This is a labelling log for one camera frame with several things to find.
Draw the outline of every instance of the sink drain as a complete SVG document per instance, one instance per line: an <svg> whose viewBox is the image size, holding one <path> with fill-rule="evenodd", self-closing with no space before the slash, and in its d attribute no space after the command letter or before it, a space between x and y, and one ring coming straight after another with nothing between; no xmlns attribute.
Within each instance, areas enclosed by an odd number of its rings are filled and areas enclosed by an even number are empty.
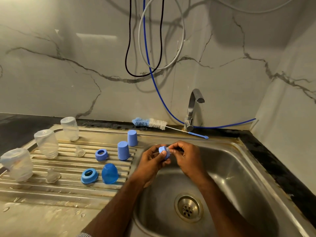
<svg viewBox="0 0 316 237"><path fill-rule="evenodd" d="M197 222L203 215L201 202L190 193L179 194L174 201L178 216L186 222Z"/></svg>

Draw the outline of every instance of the faucet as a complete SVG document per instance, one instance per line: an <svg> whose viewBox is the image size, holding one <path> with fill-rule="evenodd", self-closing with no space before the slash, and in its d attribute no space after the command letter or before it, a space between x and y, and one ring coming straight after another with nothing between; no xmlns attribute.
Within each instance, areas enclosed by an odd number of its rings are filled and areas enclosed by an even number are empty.
<svg viewBox="0 0 316 237"><path fill-rule="evenodd" d="M204 103L205 102L199 89L194 89L191 92L191 96L190 96L190 100L189 100L188 112L186 114L186 118L184 119L184 127L183 127L184 131L192 131L194 129L194 127L191 125L191 122L192 122L192 114L193 114L195 100L198 103Z"/></svg>

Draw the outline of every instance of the cable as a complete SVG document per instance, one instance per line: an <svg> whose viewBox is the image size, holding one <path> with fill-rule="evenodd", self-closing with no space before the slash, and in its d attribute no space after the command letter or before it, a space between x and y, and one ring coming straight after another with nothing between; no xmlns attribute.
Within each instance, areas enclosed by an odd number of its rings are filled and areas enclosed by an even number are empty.
<svg viewBox="0 0 316 237"><path fill-rule="evenodd" d="M289 4L291 1L293 0L288 0L287 2L283 3L282 5L279 5L275 8L272 8L272 9L268 9L268 10L265 10L265 11L247 11L247 10L243 10L243 9L240 9L238 7L234 7L233 5L223 1L223 0L216 0L222 4L224 4L225 6L227 7L230 7L231 9L234 9L236 11L240 11L240 12L244 12L244 13L249 13L249 14L262 14L262 13L267 13L267 12L272 12L272 11L275 11L277 9L280 9L281 7L284 7L285 5Z"/></svg>
<svg viewBox="0 0 316 237"><path fill-rule="evenodd" d="M143 9L145 9L145 4L146 4L146 0L143 0ZM148 50L147 50L147 40L146 40L146 26L145 26L145 19L143 19L143 28L144 28L144 41L145 41L145 50L146 50L146 57L147 57L147 61L148 61L148 64L150 64L149 62L149 56L148 56ZM184 122L180 121L178 118L176 118L172 113L171 111L168 109L168 107L166 106L165 102L163 101L161 95L160 95L160 92L157 88L157 85L156 85L156 82L155 82L155 79L154 79L154 76L153 76L153 73L151 71L151 68L149 67L149 72L150 72L150 75L151 75L151 79L153 80L153 83L154 83L154 86L156 88L156 91L157 91L157 94L161 100L161 102L163 103L165 109L168 111L168 113L177 121L179 121L181 124L184 124ZM243 123L247 123L247 122L251 122L255 120L255 118L251 119L251 120L247 120L247 121L243 121L243 122L239 122L239 123L235 123L235 124L229 124L229 125L222 125L222 126L214 126L214 127L204 127L204 126L193 126L194 128L200 128L200 129L216 129L216 128L224 128L224 127L229 127L229 126L235 126L235 125L240 125L240 124L243 124Z"/></svg>
<svg viewBox="0 0 316 237"><path fill-rule="evenodd" d="M154 0L150 0L150 1L148 2L148 4L146 5L146 7L143 8L144 11L143 11L142 17L141 17L141 19L140 19L139 29L138 29L138 45L139 45L140 55L142 56L142 59L144 60L144 62L146 63L146 65L147 65L148 67L150 67L150 68L153 68L153 67L149 64L149 62L146 61L146 59L145 59L145 57L144 57L144 55L143 55L143 52L142 52L142 46L140 45L140 32L141 32L142 22L143 22L143 20L144 20L145 14L146 14L146 12L147 12L147 10L148 10L148 7L151 5L151 3L152 3L153 1L154 1ZM178 57L179 57L179 55L180 55L180 52L181 52L181 50L182 50L182 47L183 47L184 38L185 38L184 18L183 18L182 9L181 9L181 6L180 6L179 2L178 2L177 0L175 0L175 2L176 2L177 6L178 6L178 8L179 8L180 15L181 15L181 20L182 20L182 41L181 41L181 44L180 44L180 48L179 48L179 50L178 50L178 52L177 52L175 58L174 58L168 65L166 65L165 67L156 68L155 70L163 70L163 69L166 69L166 68L170 67L170 66L178 59Z"/></svg>
<svg viewBox="0 0 316 237"><path fill-rule="evenodd" d="M159 57L158 65L157 65L157 67L153 70L153 72L156 71L157 68L159 67L160 62L161 62L161 58L162 58L162 36L161 36L161 27L162 27L162 20L163 20L164 3L165 3L165 0L162 0L161 19L160 19L160 57ZM144 77L144 76L148 76L148 75L150 75L150 73L145 74L145 75L133 75L132 73L130 73L130 71L129 71L128 68L127 68L127 56L128 56L128 51L129 51L130 45L131 45L131 18L132 18L132 0L130 0L130 20L129 20L130 35L129 35L128 47L127 47L126 56L125 56L125 69L126 69L126 71L128 72L128 74L130 74L131 76L134 76L134 77Z"/></svg>

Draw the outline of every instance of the blue cable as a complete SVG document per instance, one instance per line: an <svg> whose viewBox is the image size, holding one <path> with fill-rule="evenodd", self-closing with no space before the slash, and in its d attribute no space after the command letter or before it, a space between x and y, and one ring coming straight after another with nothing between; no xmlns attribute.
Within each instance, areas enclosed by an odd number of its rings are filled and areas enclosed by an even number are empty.
<svg viewBox="0 0 316 237"><path fill-rule="evenodd" d="M146 0L143 0L143 11L145 10L145 7L146 7ZM150 65L150 62L149 62L149 56L148 56L148 50L147 50L147 40L146 40L146 26L145 26L145 18L143 19L143 26L144 26L144 41L145 41L145 50L146 50L146 56L147 56L147 62L148 64ZM156 85L156 82L155 82L155 79L154 79L154 76L153 76L153 73L151 71L151 68L149 67L149 72L150 72L150 75L151 75L151 79L153 80L153 83L154 83L154 86L156 88L156 91L157 91L157 94L161 100L161 102L163 103L165 109L168 111L168 113L177 121L179 121L181 124L184 124L184 122L182 122L181 120L179 120L178 118L176 118L172 113L171 111L169 111L168 107L166 106L165 102L163 101L161 95L160 95L160 92L157 88L157 85ZM247 120L247 121L243 121L243 122L239 122L239 123L235 123L235 124L229 124L229 125L222 125L222 126L214 126L214 127L204 127L204 126L193 126L194 128L200 128L200 129L216 129L216 128L223 128L223 127L229 127L229 126L235 126L235 125L240 125L240 124L243 124L243 123L247 123L247 122L251 122L251 121L254 121L255 118L251 119L251 120Z"/></svg>

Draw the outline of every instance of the periwinkle blue cap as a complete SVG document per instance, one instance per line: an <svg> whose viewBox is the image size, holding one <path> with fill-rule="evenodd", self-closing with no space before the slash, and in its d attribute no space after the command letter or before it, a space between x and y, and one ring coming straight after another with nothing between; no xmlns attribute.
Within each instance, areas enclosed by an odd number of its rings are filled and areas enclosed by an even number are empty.
<svg viewBox="0 0 316 237"><path fill-rule="evenodd" d="M163 152L164 150L167 152L165 159L168 159L171 155L169 148L166 146L159 147L158 150L159 150L159 153Z"/></svg>
<svg viewBox="0 0 316 237"><path fill-rule="evenodd" d="M105 184L112 184L119 178L118 169L115 165L108 163L102 169L102 180Z"/></svg>
<svg viewBox="0 0 316 237"><path fill-rule="evenodd" d="M126 141L118 143L118 158L120 160L127 160L130 157L130 150Z"/></svg>
<svg viewBox="0 0 316 237"><path fill-rule="evenodd" d="M138 144L136 130L129 130L127 132L127 142L129 146L136 146Z"/></svg>
<svg viewBox="0 0 316 237"><path fill-rule="evenodd" d="M95 158L97 161L106 160L109 154L107 153L106 149L99 149L95 152Z"/></svg>
<svg viewBox="0 0 316 237"><path fill-rule="evenodd" d="M81 182L84 184L90 184L95 182L98 178L99 174L94 168L86 169L81 174Z"/></svg>

